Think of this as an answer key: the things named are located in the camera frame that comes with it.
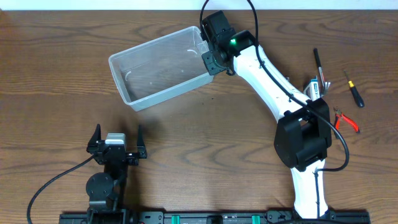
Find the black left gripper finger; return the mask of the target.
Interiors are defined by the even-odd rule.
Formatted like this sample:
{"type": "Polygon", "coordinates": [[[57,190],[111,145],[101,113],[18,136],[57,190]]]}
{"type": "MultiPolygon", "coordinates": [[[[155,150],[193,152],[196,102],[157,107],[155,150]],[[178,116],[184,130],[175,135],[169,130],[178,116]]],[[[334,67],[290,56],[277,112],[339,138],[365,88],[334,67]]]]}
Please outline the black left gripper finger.
{"type": "Polygon", "coordinates": [[[146,152],[146,145],[144,143],[143,132],[141,125],[138,126],[137,130],[137,141],[136,141],[137,150],[139,152],[146,152]]]}
{"type": "Polygon", "coordinates": [[[97,124],[92,137],[88,141],[88,147],[95,147],[98,144],[98,141],[100,140],[101,140],[101,126],[100,124],[97,124]]]}

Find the clear plastic storage container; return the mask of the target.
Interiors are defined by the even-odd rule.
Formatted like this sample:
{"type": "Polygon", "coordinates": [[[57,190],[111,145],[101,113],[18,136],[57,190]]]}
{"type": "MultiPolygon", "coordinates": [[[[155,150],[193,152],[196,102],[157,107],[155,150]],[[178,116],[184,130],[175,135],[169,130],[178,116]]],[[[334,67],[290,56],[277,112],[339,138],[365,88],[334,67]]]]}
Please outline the clear plastic storage container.
{"type": "Polygon", "coordinates": [[[191,26],[109,57],[123,102],[144,110],[213,81],[203,63],[209,51],[200,29],[191,26]]]}

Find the blue white screwdriver box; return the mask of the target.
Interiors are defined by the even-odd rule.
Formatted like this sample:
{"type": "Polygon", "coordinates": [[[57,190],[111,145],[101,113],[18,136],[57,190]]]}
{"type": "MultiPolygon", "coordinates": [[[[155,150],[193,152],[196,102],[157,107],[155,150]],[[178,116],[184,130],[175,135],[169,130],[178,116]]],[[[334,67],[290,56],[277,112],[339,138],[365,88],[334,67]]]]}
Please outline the blue white screwdriver box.
{"type": "Polygon", "coordinates": [[[315,101],[319,99],[320,96],[320,88],[318,83],[318,77],[315,77],[309,81],[309,83],[303,89],[303,92],[312,100],[315,101]]]}

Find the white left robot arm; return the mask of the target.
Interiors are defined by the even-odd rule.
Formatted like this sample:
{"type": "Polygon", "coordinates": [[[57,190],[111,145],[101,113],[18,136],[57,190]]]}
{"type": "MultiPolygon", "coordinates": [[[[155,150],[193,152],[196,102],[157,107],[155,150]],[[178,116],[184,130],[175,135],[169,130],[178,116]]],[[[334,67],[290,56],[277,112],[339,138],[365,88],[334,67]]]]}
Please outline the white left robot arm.
{"type": "Polygon", "coordinates": [[[140,159],[147,157],[142,128],[137,130],[136,152],[126,151],[126,135],[109,133],[101,138],[101,126],[98,124],[88,141],[86,151],[104,171],[92,175],[86,183],[89,196],[87,223],[138,223],[138,214],[124,207],[128,167],[137,166],[140,159]]]}

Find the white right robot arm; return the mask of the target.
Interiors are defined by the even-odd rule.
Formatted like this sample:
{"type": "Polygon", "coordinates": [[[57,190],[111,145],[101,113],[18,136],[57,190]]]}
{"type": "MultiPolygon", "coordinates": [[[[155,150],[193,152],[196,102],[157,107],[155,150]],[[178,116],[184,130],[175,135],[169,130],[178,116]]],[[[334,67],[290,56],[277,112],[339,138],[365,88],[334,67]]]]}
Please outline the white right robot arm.
{"type": "Polygon", "coordinates": [[[277,129],[274,147],[292,173],[294,209],[300,218],[324,216],[322,170],[331,146],[329,107],[296,89],[275,68],[259,45],[256,34],[236,32],[223,11],[200,21],[201,36],[209,45],[202,58],[211,75],[226,71],[238,75],[260,96],[273,114],[277,129]]]}

